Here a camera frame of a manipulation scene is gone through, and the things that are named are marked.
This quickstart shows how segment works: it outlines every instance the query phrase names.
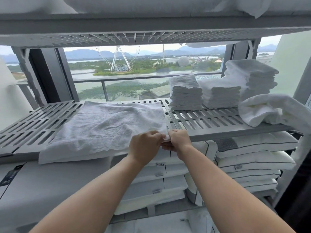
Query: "label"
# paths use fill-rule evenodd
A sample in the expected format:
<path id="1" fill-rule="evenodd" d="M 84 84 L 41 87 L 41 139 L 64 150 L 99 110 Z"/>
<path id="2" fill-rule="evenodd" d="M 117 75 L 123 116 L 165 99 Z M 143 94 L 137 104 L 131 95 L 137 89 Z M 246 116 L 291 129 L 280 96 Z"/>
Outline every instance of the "label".
<path id="1" fill-rule="evenodd" d="M 160 189 L 157 189 L 157 190 L 154 190 L 152 193 L 153 193 L 153 194 L 158 194 L 158 193 L 161 193 L 161 190 L 160 190 Z"/>
<path id="2" fill-rule="evenodd" d="M 235 166 L 234 166 L 234 168 L 235 168 L 236 170 L 241 169 L 242 167 L 243 167 L 242 164 L 238 164 L 238 165 L 235 165 Z"/>
<path id="3" fill-rule="evenodd" d="M 13 170 L 9 171 L 5 175 L 5 177 L 2 179 L 2 181 L 0 182 L 0 186 L 9 185 L 13 181 L 16 174 L 21 170 L 22 167 L 23 165 L 18 165 Z"/>

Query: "hand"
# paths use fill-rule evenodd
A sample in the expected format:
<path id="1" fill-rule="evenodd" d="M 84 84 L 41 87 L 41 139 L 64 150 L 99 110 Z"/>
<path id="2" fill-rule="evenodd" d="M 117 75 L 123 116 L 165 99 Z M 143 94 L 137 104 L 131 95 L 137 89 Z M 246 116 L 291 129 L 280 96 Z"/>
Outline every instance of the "hand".
<path id="1" fill-rule="evenodd" d="M 186 130 L 173 129 L 169 131 L 171 141 L 162 143 L 162 148 L 165 150 L 174 151 L 178 158 L 183 160 L 182 150 L 186 147 L 192 146 L 189 135 Z"/>
<path id="2" fill-rule="evenodd" d="M 165 136 L 165 134 L 158 131 L 150 131 L 133 136 L 127 156 L 133 157 L 142 167 L 145 166 L 157 154 Z"/>

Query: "slotted shelf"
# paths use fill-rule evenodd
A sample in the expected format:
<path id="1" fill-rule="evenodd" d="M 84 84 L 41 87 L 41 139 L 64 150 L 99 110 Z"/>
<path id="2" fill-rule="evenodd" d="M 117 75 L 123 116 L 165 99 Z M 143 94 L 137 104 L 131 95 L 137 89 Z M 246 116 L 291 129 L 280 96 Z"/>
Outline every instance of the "slotted shelf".
<path id="1" fill-rule="evenodd" d="M 169 98 L 108 103 L 152 102 L 161 103 L 167 129 L 186 129 L 192 142 L 291 129 L 282 124 L 250 127 L 239 117 L 236 108 L 208 109 L 203 106 L 200 111 L 171 111 Z M 37 160 L 39 152 L 82 105 L 83 102 L 74 101 L 49 104 L 1 131 L 0 163 Z"/>

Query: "sky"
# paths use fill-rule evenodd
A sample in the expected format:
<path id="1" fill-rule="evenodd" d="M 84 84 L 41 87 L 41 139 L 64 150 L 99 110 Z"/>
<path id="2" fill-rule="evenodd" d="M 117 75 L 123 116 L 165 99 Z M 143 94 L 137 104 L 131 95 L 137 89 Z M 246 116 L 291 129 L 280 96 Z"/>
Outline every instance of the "sky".
<path id="1" fill-rule="evenodd" d="M 281 39 L 282 35 L 277 35 L 277 36 L 271 36 L 271 37 L 264 37 L 261 38 L 261 42 L 259 46 L 266 46 L 269 44 L 274 44 L 277 45 Z M 181 47 L 180 44 L 165 44 L 165 50 L 177 50 L 178 48 Z M 115 46 L 101 46 L 99 49 L 102 50 L 108 50 L 111 52 L 115 51 Z M 128 53 L 136 53 L 138 49 L 140 50 L 149 50 L 149 51 L 154 51 L 154 52 L 161 52 L 163 51 L 163 45 L 162 44 L 152 44 L 152 45 L 140 45 L 138 46 L 121 46 L 123 52 L 128 52 Z M 66 47 L 64 48 L 65 51 L 71 51 L 71 50 L 76 50 L 76 49 L 93 49 L 97 50 L 97 47 Z M 13 51 L 10 46 L 0 46 L 0 55 L 9 55 L 13 54 Z"/>

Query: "ferris wheel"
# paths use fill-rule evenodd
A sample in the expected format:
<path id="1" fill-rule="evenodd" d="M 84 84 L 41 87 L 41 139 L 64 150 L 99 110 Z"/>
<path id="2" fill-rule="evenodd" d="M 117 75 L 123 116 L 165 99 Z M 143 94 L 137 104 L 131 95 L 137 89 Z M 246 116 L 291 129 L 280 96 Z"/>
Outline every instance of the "ferris wheel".
<path id="1" fill-rule="evenodd" d="M 99 47 L 96 48 L 96 49 L 97 49 L 97 51 L 98 51 L 99 56 L 100 56 L 101 58 L 103 58 L 103 60 L 104 60 L 105 62 L 107 62 L 108 64 L 111 65 L 111 71 L 115 68 L 115 66 L 118 66 L 118 67 L 127 66 L 128 69 L 130 70 L 130 69 L 131 69 L 130 64 L 131 64 L 131 63 L 137 58 L 137 56 L 139 55 L 140 46 L 137 47 L 136 52 L 134 53 L 133 58 L 131 58 L 130 61 L 127 60 L 127 58 L 126 58 L 126 56 L 124 55 L 124 53 L 123 53 L 123 51 L 122 51 L 122 49 L 121 49 L 120 46 L 116 46 L 116 50 L 115 50 L 115 54 L 114 54 L 114 59 L 112 60 L 112 62 L 110 62 L 107 58 L 105 58 L 105 57 L 102 56 L 101 50 L 100 50 Z M 119 51 L 119 50 L 120 50 L 120 52 L 121 52 L 121 54 L 122 54 L 122 56 L 123 56 L 123 58 L 124 58 L 124 60 L 125 60 L 125 64 L 122 64 L 122 65 L 116 64 L 117 54 L 118 54 L 118 51 Z"/>

